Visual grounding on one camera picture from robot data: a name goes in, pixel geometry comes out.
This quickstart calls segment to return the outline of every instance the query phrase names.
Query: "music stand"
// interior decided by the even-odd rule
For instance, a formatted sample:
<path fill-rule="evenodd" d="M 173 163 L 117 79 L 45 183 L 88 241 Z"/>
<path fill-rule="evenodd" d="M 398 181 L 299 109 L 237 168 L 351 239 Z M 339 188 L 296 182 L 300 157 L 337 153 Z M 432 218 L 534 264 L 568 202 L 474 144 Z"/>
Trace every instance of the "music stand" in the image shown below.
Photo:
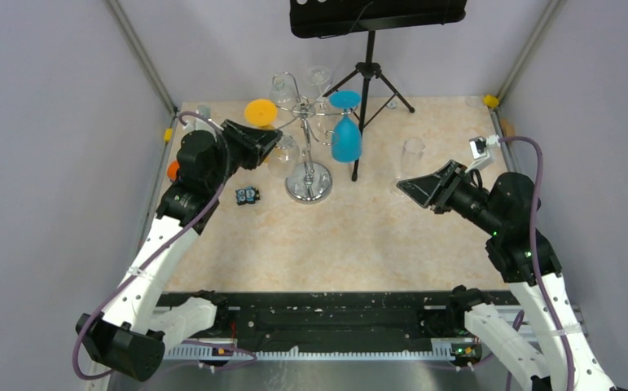
<path fill-rule="evenodd" d="M 455 23 L 464 19 L 467 0 L 290 0 L 290 26 L 292 33 L 299 38 L 328 38 L 368 31 L 367 56 L 364 62 L 357 63 L 354 70 L 333 86 L 324 96 L 338 91 L 346 82 L 361 74 L 362 104 L 359 116 L 359 130 L 376 118 L 386 105 L 396 96 L 405 104 L 407 110 L 415 112 L 409 102 L 384 76 L 381 66 L 373 62 L 375 34 L 377 30 L 397 29 L 401 27 L 428 24 Z M 369 82 L 375 77 L 393 92 L 371 118 L 366 121 Z M 352 181 L 358 178 L 359 160 L 354 162 Z"/>

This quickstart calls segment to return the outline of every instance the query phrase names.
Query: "orange object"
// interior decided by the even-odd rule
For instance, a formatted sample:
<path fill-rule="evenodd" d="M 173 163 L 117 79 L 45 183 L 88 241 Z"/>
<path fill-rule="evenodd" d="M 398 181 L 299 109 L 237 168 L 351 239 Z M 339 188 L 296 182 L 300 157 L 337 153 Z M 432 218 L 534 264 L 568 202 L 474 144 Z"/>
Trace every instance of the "orange object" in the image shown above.
<path fill-rule="evenodd" d="M 256 127 L 270 125 L 278 116 L 278 108 L 268 99 L 256 99 L 244 109 L 244 118 Z"/>
<path fill-rule="evenodd" d="M 179 163 L 175 160 L 167 167 L 167 178 L 172 182 L 176 181 L 177 171 L 179 171 Z"/>

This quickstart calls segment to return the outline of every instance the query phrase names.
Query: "beige marble tabletop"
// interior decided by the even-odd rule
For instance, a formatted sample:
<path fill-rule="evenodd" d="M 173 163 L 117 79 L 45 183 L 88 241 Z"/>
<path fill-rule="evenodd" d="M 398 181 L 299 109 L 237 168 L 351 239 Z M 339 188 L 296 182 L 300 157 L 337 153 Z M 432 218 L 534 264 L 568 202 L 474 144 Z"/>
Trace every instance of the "beige marble tabletop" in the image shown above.
<path fill-rule="evenodd" d="M 464 97 L 411 98 L 416 113 L 398 104 L 364 131 L 357 182 L 351 165 L 332 159 L 330 147 L 314 142 L 314 161 L 330 169 L 332 193 L 321 203 L 298 204 L 284 180 L 266 165 L 241 169 L 227 183 L 220 207 L 175 269 L 166 290 L 222 292 L 428 291 L 464 284 L 504 289 L 484 250 L 488 235 L 457 213 L 437 216 L 390 192 L 399 174 L 404 140 L 421 138 L 426 151 L 419 171 L 430 174 L 449 159 L 472 161 L 468 140 L 494 133 L 486 108 Z M 371 113 L 385 99 L 370 99 Z M 248 102 L 211 102 L 213 119 L 246 123 Z M 195 110 L 200 103 L 185 103 Z M 303 146 L 299 124 L 285 130 Z M 170 161 L 186 131 L 175 130 Z M 484 170 L 490 188 L 505 171 L 503 158 Z M 162 191 L 169 186 L 165 178 Z M 261 201 L 238 206 L 235 190 L 255 186 Z"/>

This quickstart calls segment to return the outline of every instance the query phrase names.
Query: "round metal base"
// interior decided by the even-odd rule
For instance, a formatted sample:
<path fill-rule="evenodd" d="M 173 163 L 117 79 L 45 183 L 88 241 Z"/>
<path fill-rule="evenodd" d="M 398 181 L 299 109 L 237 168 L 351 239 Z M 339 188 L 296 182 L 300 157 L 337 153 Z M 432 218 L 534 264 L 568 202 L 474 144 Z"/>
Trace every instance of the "round metal base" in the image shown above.
<path fill-rule="evenodd" d="M 290 197 L 302 204 L 316 204 L 331 194 L 333 187 L 331 172 L 319 163 L 314 162 L 313 166 L 314 177 L 311 183 L 304 180 L 306 175 L 304 163 L 297 165 L 294 174 L 285 179 L 285 189 Z"/>

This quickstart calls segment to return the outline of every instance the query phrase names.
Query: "small blue and black object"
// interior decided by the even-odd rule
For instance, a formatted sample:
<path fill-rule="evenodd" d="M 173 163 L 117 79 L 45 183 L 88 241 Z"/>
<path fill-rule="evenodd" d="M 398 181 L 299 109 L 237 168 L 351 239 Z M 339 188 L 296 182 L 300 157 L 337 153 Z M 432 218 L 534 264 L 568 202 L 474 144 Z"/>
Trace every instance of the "small blue and black object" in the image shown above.
<path fill-rule="evenodd" d="M 255 204 L 261 199 L 261 193 L 253 186 L 239 189 L 237 192 L 237 205 Z"/>

